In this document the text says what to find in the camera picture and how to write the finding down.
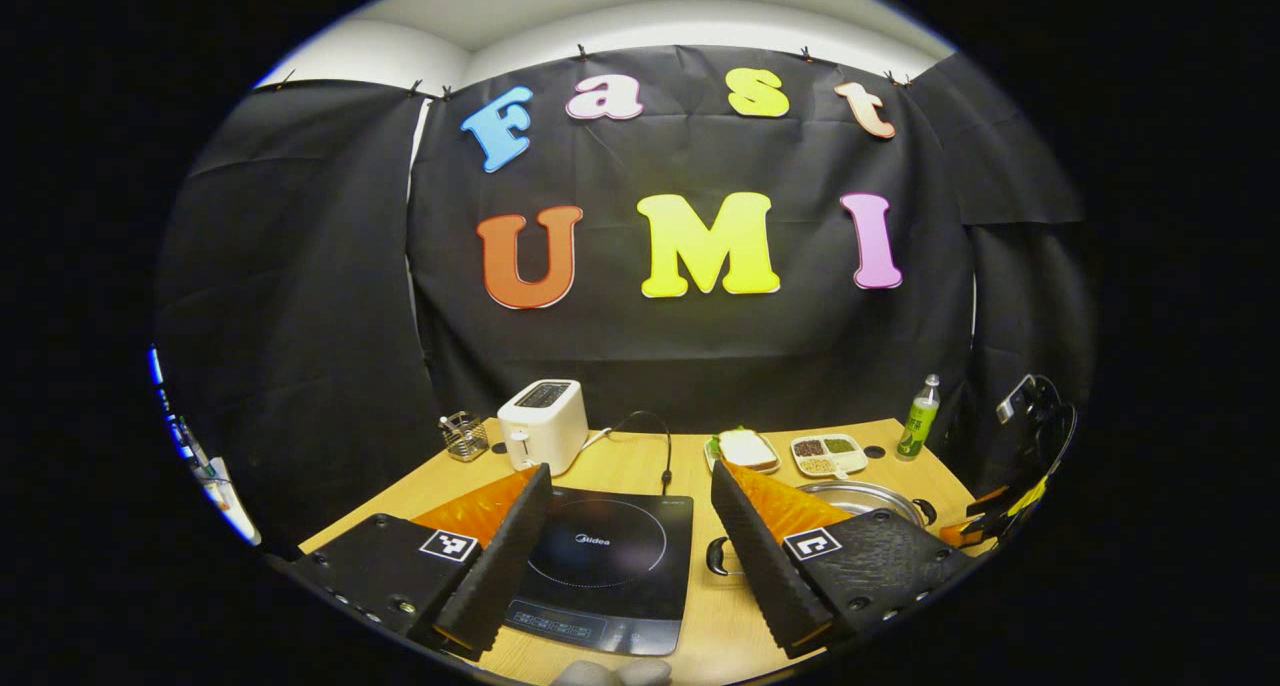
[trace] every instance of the letter m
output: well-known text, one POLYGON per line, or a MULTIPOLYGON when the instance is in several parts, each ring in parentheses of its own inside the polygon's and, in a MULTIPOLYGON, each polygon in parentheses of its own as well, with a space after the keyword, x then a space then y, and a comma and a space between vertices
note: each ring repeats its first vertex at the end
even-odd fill
POLYGON ((649 298, 682 297, 689 282, 682 279, 677 257, 684 259, 704 294, 716 288, 716 279, 728 259, 724 291, 731 294, 769 294, 781 279, 769 262, 769 241, 764 212, 771 203, 764 195, 740 191, 727 195, 708 230, 703 220, 677 195, 640 198, 636 211, 649 218, 653 265, 640 291, 649 298))

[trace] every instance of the utensil holder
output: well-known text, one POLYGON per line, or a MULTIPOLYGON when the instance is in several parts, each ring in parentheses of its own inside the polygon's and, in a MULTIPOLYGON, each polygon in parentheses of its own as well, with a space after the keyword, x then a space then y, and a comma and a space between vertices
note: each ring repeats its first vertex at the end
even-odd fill
POLYGON ((453 413, 440 422, 440 430, 444 431, 445 451, 457 461, 475 461, 489 449, 489 434, 485 433, 484 421, 465 411, 453 413))

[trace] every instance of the metal pot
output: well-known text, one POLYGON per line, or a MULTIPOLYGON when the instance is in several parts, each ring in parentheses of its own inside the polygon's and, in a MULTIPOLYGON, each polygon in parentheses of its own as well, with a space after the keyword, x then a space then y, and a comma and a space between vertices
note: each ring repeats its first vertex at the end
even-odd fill
MULTIPOLYGON (((938 518, 937 509, 929 502, 924 499, 909 500, 884 486, 864 481, 823 481, 820 484, 805 484, 796 488, 854 516, 861 516, 878 508, 887 508, 920 529, 932 525, 938 518), (922 512, 928 521, 920 518, 922 512)), ((724 541, 727 540, 728 536, 721 536, 707 545, 707 568, 719 576, 740 575, 741 571, 724 570, 724 541)))

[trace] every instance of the black cloth backdrop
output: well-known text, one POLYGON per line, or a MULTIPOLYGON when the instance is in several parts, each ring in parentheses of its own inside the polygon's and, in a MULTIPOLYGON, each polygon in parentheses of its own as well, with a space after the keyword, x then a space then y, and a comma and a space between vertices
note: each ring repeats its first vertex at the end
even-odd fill
POLYGON ((166 393, 270 552, 439 451, 404 273, 421 106, 346 81, 260 90, 178 195, 157 265, 166 393))
MULTIPOLYGON (((627 49, 513 70, 433 104, 410 207, 424 339, 448 410, 494 413, 531 380, 567 378, 584 384, 591 427, 648 410, 676 431, 783 430, 904 420, 924 376, 937 372, 943 411, 929 445, 968 485, 987 486, 1007 476, 1010 444, 1024 436, 1010 427, 996 444, 993 433, 995 404, 1024 372, 1046 372, 1066 398, 1085 398, 1092 297, 1070 229, 1059 229, 1079 221, 1083 207, 1020 113, 960 56, 911 86, 759 49, 627 49), (724 76, 736 67, 777 74, 790 111, 733 111, 724 76), (573 86, 604 74, 639 81, 640 116, 567 115, 573 86), (833 92, 847 81, 882 99, 892 140, 858 124, 833 92), (521 104, 531 125, 517 133, 531 143, 488 174, 461 124, 515 86, 534 93, 521 104), (682 195, 710 225, 732 191, 771 198, 781 289, 728 294, 717 285, 703 294, 690 285, 681 298, 646 298, 649 221, 636 202, 682 195), (854 284, 846 193, 891 203, 899 288, 854 284), (525 216, 520 271, 535 282, 547 273, 538 214, 562 203, 584 211, 572 289, 548 308, 495 303, 476 225, 525 216), (948 439, 961 408, 968 416, 948 439)), ((681 273, 689 276, 684 265, 681 273)))

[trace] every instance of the white wall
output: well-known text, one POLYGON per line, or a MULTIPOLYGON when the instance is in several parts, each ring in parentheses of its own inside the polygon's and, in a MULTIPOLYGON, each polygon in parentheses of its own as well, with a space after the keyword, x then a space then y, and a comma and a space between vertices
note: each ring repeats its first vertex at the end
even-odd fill
POLYGON ((873 74, 920 74, 940 58, 845 20, 794 8, 740 1, 659 1, 584 13, 525 31, 475 52, 462 84, 476 83, 535 63, 586 52, 646 45, 737 45, 809 54, 873 74))
POLYGON ((343 79, 404 86, 422 79, 419 90, 439 93, 440 84, 458 84, 471 54, 408 26, 383 20, 339 20, 330 29, 288 54, 259 82, 343 79), (289 76, 289 70, 296 70, 289 76))

